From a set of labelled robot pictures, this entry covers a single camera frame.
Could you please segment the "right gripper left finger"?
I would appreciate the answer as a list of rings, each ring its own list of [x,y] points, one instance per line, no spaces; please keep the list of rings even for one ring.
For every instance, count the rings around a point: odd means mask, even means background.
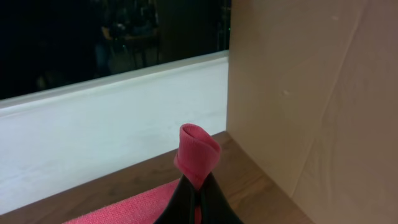
[[[183,175],[165,210],[154,224],[194,224],[196,191]]]

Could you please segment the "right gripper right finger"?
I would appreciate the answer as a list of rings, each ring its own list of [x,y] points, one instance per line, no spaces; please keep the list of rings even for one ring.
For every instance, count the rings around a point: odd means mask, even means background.
[[[200,208],[202,224],[243,224],[212,173],[207,176],[200,189]]]

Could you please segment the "red printed t-shirt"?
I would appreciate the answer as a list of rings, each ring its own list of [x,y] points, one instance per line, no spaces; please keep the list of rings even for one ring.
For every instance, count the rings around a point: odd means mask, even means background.
[[[201,127],[184,124],[174,164],[188,177],[195,190],[217,165],[220,145]],[[94,212],[72,219],[67,224],[148,224],[165,210],[181,179],[169,182]]]

